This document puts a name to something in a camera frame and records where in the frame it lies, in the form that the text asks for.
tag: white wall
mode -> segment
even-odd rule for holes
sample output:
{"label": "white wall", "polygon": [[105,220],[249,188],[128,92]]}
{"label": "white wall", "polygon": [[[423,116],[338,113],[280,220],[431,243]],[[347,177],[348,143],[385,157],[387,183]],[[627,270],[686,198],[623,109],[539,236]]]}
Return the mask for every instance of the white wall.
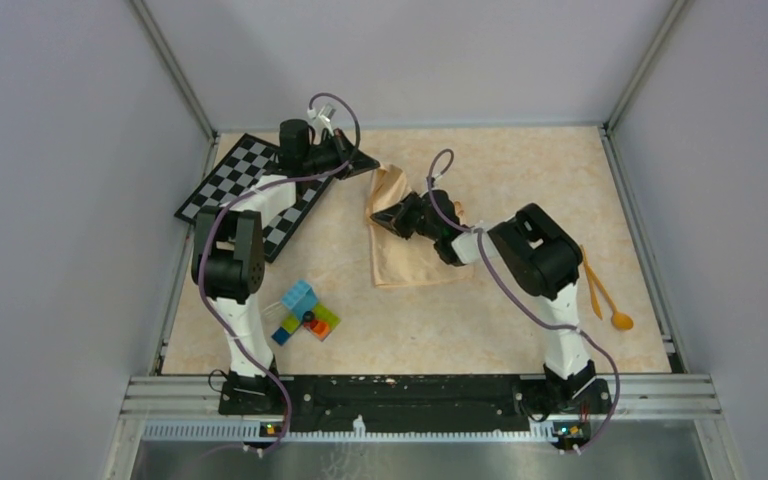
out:
{"label": "white wall", "polygon": [[366,127],[601,122],[672,1],[147,3],[214,127],[272,130],[323,90]]}
{"label": "white wall", "polygon": [[126,2],[0,1],[0,479],[101,475],[206,143]]}
{"label": "white wall", "polygon": [[676,307],[768,479],[768,2],[695,2],[619,131]]}

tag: gray metal floor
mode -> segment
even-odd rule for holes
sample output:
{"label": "gray metal floor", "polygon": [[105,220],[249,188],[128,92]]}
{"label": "gray metal floor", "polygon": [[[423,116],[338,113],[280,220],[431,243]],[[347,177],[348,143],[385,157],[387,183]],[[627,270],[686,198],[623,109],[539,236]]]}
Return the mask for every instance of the gray metal floor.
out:
{"label": "gray metal floor", "polygon": [[545,444],[291,443],[259,460],[240,449],[144,442],[132,480],[223,479],[709,479],[693,422],[615,422],[587,454]]}

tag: wooden spoon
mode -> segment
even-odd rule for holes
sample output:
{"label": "wooden spoon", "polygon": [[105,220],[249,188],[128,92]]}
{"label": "wooden spoon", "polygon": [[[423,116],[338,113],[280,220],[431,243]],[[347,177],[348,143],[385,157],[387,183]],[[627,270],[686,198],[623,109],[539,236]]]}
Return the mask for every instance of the wooden spoon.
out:
{"label": "wooden spoon", "polygon": [[608,295],[608,291],[605,290],[605,286],[602,285],[599,277],[596,276],[596,272],[590,268],[590,264],[587,262],[587,255],[584,253],[584,245],[581,245],[580,248],[582,257],[584,258],[584,262],[582,263],[584,264],[584,273],[587,275],[587,284],[590,286],[590,303],[594,306],[594,313],[596,313],[599,318],[602,318],[601,311],[599,311],[599,302],[593,294],[593,285],[595,284],[599,291],[602,292],[602,296],[608,301],[608,305],[611,306],[611,310],[613,311],[611,314],[611,325],[617,330],[631,330],[634,328],[634,320],[632,320],[631,316],[628,314],[617,309],[617,305],[611,299],[611,296]]}

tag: colorful building blocks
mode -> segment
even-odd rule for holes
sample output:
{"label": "colorful building blocks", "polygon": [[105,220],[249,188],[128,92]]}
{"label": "colorful building blocks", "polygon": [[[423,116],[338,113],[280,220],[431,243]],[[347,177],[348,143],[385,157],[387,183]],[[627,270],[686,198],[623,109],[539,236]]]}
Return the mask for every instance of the colorful building blocks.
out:
{"label": "colorful building blocks", "polygon": [[281,297],[281,303],[301,321],[304,312],[312,310],[319,303],[319,300],[313,293],[313,287],[304,280],[299,280],[293,285],[293,288]]}
{"label": "colorful building blocks", "polygon": [[313,287],[304,280],[299,280],[293,285],[293,288],[281,297],[281,303],[290,310],[290,315],[272,334],[272,339],[278,345],[287,343],[300,326],[304,326],[322,341],[340,324],[340,318],[319,303],[316,294],[313,293]]}

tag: tan towel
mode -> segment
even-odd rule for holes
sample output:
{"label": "tan towel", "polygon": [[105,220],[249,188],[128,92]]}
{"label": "tan towel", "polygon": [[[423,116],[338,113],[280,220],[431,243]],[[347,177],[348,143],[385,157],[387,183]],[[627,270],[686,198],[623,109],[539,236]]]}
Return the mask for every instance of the tan towel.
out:
{"label": "tan towel", "polygon": [[[395,205],[410,192],[407,176],[399,167],[385,165],[372,176],[372,190],[364,215],[369,224],[372,281],[375,286],[393,288],[436,285],[472,278],[472,265],[446,265],[437,256],[431,240],[417,234],[405,240],[370,220],[369,216],[373,212]],[[458,202],[455,202],[455,211],[463,219]]]}

